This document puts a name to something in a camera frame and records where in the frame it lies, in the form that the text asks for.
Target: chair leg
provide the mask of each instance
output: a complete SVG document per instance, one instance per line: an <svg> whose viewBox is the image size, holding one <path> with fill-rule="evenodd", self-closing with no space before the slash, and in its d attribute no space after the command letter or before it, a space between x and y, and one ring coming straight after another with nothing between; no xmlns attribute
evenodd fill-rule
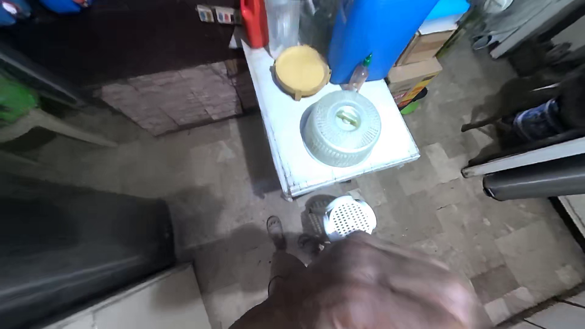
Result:
<svg viewBox="0 0 585 329"><path fill-rule="evenodd" d="M111 148L118 145L116 142L101 135L86 132L77 127L71 126L41 109L32 109L29 115L34 119L36 126L97 145L109 146Z"/></svg>
<svg viewBox="0 0 585 329"><path fill-rule="evenodd" d="M16 122L0 128L0 143L7 142L26 134L36 126L34 116L30 112Z"/></svg>

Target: cardboard box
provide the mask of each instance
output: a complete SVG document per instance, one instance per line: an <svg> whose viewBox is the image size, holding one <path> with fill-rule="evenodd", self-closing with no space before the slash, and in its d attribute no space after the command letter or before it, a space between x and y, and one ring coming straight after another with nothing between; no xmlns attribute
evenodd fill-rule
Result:
<svg viewBox="0 0 585 329"><path fill-rule="evenodd" d="M396 66L416 63L433 58L455 30L421 34L417 31L396 61Z"/></svg>
<svg viewBox="0 0 585 329"><path fill-rule="evenodd" d="M398 107L406 105L443 70L436 58L403 66L388 73L388 88Z"/></svg>

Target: foot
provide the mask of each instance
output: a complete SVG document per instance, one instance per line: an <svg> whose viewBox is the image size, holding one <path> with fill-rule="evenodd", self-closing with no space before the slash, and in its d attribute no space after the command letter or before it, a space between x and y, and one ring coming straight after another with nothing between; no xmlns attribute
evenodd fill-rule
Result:
<svg viewBox="0 0 585 329"><path fill-rule="evenodd" d="M322 242L317 237L303 233L298 237L297 245L303 252L317 256L321 252Z"/></svg>
<svg viewBox="0 0 585 329"><path fill-rule="evenodd" d="M284 238L283 224L280 222L278 217L268 217L268 220L266 221L266 230L268 231L268 235L272 239L276 250L287 249L287 241Z"/></svg>

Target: green bottle cap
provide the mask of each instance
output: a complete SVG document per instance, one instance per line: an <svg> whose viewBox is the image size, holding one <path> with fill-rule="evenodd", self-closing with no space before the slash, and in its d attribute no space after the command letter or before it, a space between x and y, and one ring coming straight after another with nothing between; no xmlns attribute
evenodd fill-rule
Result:
<svg viewBox="0 0 585 329"><path fill-rule="evenodd" d="M364 59L362 65L364 65L365 67L368 67L371 63L371 53L366 57L366 59Z"/></svg>

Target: yellow plastic lid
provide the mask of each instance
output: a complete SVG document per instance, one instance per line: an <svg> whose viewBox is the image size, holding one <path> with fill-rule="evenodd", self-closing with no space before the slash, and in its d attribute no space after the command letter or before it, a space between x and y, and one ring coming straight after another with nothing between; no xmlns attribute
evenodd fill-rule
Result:
<svg viewBox="0 0 585 329"><path fill-rule="evenodd" d="M309 46L287 48L274 62L274 69L278 83L297 101L316 94L331 76L323 57Z"/></svg>

